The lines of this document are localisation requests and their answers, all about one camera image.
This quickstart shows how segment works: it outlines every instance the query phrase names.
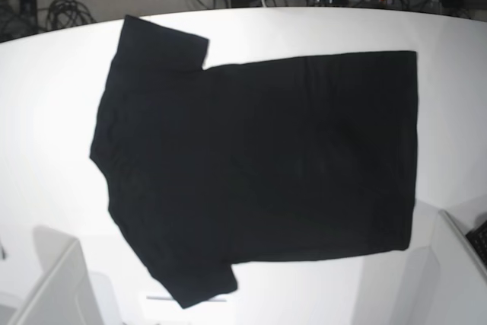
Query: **t-shirt sleeve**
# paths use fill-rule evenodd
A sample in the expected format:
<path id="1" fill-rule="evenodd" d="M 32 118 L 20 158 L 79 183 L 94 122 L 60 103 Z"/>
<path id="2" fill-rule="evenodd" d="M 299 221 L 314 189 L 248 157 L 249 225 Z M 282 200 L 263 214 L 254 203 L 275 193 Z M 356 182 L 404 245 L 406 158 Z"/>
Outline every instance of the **t-shirt sleeve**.
<path id="1" fill-rule="evenodd" d="M 206 38 L 127 15 L 114 61 L 161 71 L 197 72 L 202 70 L 207 49 Z"/>
<path id="2" fill-rule="evenodd" d="M 156 235 L 154 231 L 149 234 L 149 231 L 140 226 L 129 226 L 113 210 L 110 213 L 123 237 L 151 276 L 167 289 L 182 308 L 237 290 L 237 280 L 230 263 L 218 262 L 216 258 L 202 260 L 198 257 L 171 260 L 167 258 L 167 252 L 172 250 L 164 247 L 160 235 Z"/>

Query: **t-shirt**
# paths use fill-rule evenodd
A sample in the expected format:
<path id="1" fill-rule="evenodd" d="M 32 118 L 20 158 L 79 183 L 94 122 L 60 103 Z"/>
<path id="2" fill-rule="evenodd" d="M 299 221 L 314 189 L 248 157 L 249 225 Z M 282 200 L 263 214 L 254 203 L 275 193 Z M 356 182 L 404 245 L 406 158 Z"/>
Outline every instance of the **t-shirt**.
<path id="1" fill-rule="evenodd" d="M 416 54 L 203 70 L 207 47 L 127 17 L 91 148 L 113 220 L 173 298 L 234 291 L 235 263 L 405 250 Z"/>

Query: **black t-shirt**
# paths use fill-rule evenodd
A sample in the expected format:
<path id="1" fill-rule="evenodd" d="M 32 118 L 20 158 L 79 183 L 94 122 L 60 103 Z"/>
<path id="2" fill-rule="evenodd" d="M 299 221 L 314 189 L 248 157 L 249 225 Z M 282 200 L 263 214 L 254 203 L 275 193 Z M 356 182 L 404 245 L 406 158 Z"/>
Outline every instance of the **black t-shirt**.
<path id="1" fill-rule="evenodd" d="M 405 250 L 416 54 L 202 70 L 207 47 L 127 17 L 91 148 L 113 220 L 176 301 L 234 291 L 232 263 Z"/>

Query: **white tabletop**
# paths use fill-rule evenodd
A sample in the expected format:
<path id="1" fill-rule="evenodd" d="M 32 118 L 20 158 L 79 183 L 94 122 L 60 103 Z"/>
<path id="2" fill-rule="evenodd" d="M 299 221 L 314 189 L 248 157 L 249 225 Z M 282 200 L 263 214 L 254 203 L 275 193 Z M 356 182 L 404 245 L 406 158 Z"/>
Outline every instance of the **white tabletop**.
<path id="1" fill-rule="evenodd" d="M 289 56 L 417 51 L 417 199 L 437 208 L 487 200 L 487 24 L 338 8 L 200 11 L 148 19 L 208 37 L 205 67 Z M 40 224 L 78 235 L 88 266 L 110 272 L 119 302 L 163 291 L 119 236 L 107 214 L 105 180 L 88 158 L 121 26 L 122 21 L 107 22 L 0 44 L 0 239 L 11 254 L 11 260 L 0 262 L 0 291 L 23 296 L 39 274 L 30 230 Z M 412 248 L 428 243 L 428 205 L 420 203 L 417 210 L 428 217 L 424 230 L 418 229 L 422 218 L 415 214 Z M 403 266 L 401 255 L 234 266 L 240 286 L 234 295 L 237 323 L 387 323 L 387 305 L 397 287 L 393 268 Z M 384 261 L 392 268 L 387 286 L 393 289 L 363 302 L 361 293 L 375 286 L 373 273 Z M 123 290 L 127 282 L 137 295 Z M 134 322 L 141 316 L 129 306 L 121 311 Z"/>

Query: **short sleeve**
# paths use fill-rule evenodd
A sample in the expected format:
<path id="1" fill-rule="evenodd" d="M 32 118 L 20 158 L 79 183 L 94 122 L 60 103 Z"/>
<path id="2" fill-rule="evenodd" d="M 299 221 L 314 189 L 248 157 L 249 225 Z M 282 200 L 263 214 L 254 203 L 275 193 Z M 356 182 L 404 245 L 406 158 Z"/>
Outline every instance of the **short sleeve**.
<path id="1" fill-rule="evenodd" d="M 208 40 L 126 16 L 114 61 L 150 65 L 161 71 L 202 70 Z"/>
<path id="2" fill-rule="evenodd" d="M 230 264 L 175 262 L 171 266 L 148 269 L 182 308 L 237 290 L 237 281 Z"/>

